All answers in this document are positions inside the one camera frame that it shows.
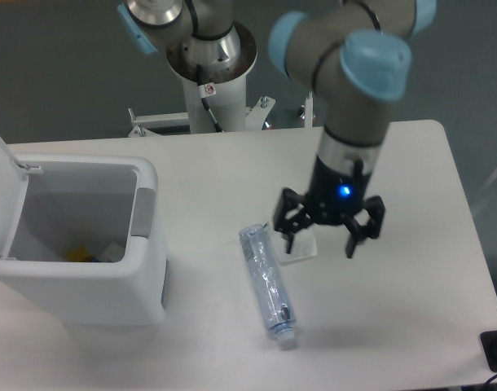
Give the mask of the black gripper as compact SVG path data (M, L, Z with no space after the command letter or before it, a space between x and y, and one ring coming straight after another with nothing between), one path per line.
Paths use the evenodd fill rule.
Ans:
M273 214L274 231L285 240L285 252L292 253L295 236L318 225L339 226L343 224L350 233L345 246L345 255L351 259L355 249L366 239L378 239L385 217L385 204L379 195L364 200L370 174L363 172L362 159L350 162L350 174L342 174L325 165L319 157L306 195L293 189L281 190ZM368 220L361 225L355 215L362 209L368 213Z

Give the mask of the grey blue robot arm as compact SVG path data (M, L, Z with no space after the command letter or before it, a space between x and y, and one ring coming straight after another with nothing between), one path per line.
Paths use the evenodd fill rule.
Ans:
M285 188L271 220L293 253L313 225L344 226L345 253L380 235L385 206L367 196L381 145L411 67L406 40L432 23L434 1L345 1L324 16L282 15L268 53L286 77L328 105L310 185ZM118 13L144 53L163 51L183 82L194 133L246 130L246 75L257 57L231 1L122 1Z

